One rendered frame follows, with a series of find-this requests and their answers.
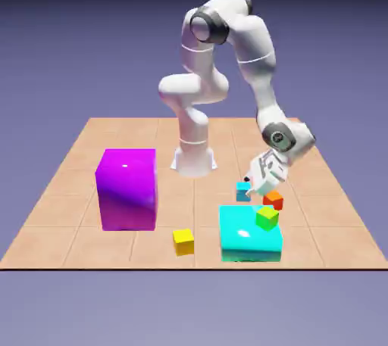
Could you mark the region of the large magenta box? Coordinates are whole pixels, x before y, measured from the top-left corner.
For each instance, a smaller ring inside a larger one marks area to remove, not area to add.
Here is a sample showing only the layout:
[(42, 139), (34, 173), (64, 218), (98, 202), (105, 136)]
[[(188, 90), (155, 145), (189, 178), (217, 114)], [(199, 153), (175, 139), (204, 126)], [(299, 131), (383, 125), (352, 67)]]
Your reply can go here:
[(153, 231), (158, 212), (154, 148), (107, 148), (95, 171), (102, 229)]

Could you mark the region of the small green cube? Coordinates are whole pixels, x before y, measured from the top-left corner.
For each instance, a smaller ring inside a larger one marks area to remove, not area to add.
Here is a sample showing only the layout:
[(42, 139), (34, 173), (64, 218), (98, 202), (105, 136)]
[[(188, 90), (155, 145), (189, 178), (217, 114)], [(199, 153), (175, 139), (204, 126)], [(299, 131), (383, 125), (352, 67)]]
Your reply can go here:
[(272, 230), (277, 224), (279, 219), (279, 211), (272, 206), (262, 205), (255, 213), (256, 225), (265, 231)]

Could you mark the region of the large cyan box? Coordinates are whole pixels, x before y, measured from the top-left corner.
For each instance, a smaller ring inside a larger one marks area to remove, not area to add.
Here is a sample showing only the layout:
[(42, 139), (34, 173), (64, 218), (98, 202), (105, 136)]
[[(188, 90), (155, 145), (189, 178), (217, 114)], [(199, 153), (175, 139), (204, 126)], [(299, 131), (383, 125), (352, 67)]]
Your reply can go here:
[(277, 262), (283, 250), (279, 224), (265, 231), (255, 222), (262, 205), (221, 205), (221, 259), (227, 262)]

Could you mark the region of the small orange cube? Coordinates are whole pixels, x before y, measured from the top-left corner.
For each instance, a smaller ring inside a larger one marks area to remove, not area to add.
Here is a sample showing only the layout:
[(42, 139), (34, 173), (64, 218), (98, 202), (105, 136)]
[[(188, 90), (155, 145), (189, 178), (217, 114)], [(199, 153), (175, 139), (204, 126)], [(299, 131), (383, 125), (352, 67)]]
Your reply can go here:
[(283, 209), (283, 196), (276, 190), (268, 192), (262, 198), (262, 204), (272, 206), (275, 210)]

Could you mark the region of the small yellow cube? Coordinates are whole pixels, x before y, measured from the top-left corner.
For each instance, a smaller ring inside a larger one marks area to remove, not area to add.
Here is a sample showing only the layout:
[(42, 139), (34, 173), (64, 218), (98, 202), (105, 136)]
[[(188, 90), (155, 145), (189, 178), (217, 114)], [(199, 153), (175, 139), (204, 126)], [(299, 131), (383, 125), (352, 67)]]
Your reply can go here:
[(174, 230), (173, 240), (177, 256), (194, 254), (194, 236), (190, 229)]

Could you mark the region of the small cyan cube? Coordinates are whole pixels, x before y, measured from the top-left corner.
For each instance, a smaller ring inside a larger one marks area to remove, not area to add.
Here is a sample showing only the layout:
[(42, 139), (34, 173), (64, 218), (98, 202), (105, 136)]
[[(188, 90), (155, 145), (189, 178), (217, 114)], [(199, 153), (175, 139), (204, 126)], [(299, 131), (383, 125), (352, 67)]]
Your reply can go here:
[(238, 182), (236, 184), (236, 200), (238, 202), (250, 202), (250, 195), (247, 194), (250, 188), (250, 182)]

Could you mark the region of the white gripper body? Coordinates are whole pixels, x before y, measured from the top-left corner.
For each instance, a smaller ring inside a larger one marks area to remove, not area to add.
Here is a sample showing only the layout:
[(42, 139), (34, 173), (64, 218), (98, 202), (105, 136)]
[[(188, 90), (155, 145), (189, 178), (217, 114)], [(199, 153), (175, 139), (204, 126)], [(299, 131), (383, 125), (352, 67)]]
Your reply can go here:
[(262, 153), (250, 162), (248, 177), (251, 188), (256, 188), (259, 195), (275, 190), (287, 176), (288, 166), (273, 151)]

